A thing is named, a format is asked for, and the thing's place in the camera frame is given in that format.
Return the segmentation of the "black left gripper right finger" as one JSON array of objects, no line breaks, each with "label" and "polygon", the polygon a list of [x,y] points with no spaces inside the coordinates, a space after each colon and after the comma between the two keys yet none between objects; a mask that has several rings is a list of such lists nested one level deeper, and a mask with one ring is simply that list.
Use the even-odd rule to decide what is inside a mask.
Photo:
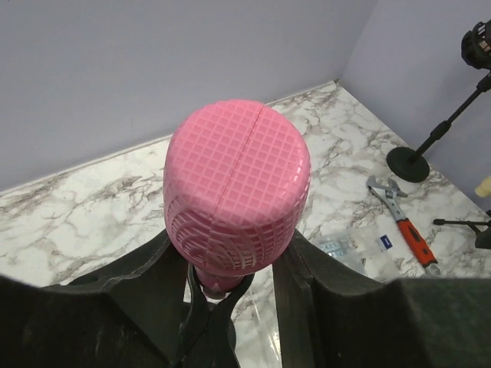
[{"label": "black left gripper right finger", "polygon": [[274,262],[285,367],[488,367],[490,282],[398,278],[383,284],[296,232]]}]

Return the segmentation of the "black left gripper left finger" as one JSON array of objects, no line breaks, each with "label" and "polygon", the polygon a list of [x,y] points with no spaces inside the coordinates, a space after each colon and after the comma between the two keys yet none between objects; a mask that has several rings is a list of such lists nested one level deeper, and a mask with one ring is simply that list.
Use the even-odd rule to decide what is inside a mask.
[{"label": "black left gripper left finger", "polygon": [[189,315],[188,264],[168,234],[67,285],[1,279],[3,367],[210,367],[208,308]]}]

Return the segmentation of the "black round-base microphone stand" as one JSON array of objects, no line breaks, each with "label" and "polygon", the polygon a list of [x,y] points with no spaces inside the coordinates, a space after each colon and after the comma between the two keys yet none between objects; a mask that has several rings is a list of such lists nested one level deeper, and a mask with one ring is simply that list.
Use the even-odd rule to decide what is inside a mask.
[{"label": "black round-base microphone stand", "polygon": [[249,289],[254,276],[244,277],[219,303],[207,301],[190,265],[187,273],[191,300],[184,304],[177,352],[178,367],[238,368],[236,329],[231,316],[238,301]]}]

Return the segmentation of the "pink toy microphone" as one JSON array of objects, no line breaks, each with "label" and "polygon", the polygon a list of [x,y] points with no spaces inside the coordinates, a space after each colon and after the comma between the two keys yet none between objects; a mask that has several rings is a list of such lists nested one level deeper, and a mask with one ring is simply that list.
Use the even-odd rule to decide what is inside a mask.
[{"label": "pink toy microphone", "polygon": [[304,138],[263,103],[211,103],[178,127],[163,170],[165,226],[207,296],[225,297],[284,252],[310,176]]}]

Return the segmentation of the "yellow toy microphone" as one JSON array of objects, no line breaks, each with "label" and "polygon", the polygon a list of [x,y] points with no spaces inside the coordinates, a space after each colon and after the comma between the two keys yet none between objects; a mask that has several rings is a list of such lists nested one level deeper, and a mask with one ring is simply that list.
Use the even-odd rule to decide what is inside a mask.
[{"label": "yellow toy microphone", "polygon": [[481,197],[486,198],[491,195],[491,184],[489,182],[483,182],[475,189],[475,193]]}]

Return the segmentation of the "clear plastic screw box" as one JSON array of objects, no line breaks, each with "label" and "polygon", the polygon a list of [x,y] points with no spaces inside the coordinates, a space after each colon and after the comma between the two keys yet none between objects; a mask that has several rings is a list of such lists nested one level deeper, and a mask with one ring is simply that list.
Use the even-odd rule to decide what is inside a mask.
[{"label": "clear plastic screw box", "polygon": [[[310,241],[351,270],[383,284],[402,278],[371,233],[348,233]],[[236,352],[243,367],[285,367],[275,304],[273,265],[260,271],[232,317]]]}]

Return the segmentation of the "orange handled adjustable wrench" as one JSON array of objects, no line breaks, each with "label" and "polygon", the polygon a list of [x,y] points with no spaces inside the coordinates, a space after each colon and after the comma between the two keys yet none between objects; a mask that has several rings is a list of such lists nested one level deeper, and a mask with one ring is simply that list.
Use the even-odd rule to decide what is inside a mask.
[{"label": "orange handled adjustable wrench", "polygon": [[388,185],[385,186],[379,183],[375,176],[369,176],[366,186],[372,194],[377,196],[388,207],[405,242],[425,272],[435,278],[441,277],[443,273],[440,270],[439,263],[425,238],[418,232],[399,206],[397,199],[407,198],[407,193],[403,192],[393,179],[389,179]]}]

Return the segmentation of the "black stand with shock mount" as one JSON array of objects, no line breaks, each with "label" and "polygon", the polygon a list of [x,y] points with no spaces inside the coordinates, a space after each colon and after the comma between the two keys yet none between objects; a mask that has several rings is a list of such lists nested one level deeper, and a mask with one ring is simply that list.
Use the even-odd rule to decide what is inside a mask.
[{"label": "black stand with shock mount", "polygon": [[390,170],[408,182],[423,182],[430,174],[428,162],[423,154],[451,128],[454,120],[481,94],[490,91],[490,21],[478,22],[461,41],[461,58],[474,69],[487,70],[471,95],[453,112],[439,123],[429,137],[415,150],[409,147],[396,147],[386,157]]}]

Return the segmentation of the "black tripod stand shock mount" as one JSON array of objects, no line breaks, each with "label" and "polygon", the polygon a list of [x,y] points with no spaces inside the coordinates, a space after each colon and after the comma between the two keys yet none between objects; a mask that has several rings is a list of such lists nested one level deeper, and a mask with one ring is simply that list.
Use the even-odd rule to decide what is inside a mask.
[{"label": "black tripod stand shock mount", "polygon": [[484,222],[475,221],[458,221],[458,220],[446,220],[443,218],[435,218],[433,220],[434,225],[462,225],[470,228],[475,236],[475,248],[490,250],[490,220]]}]

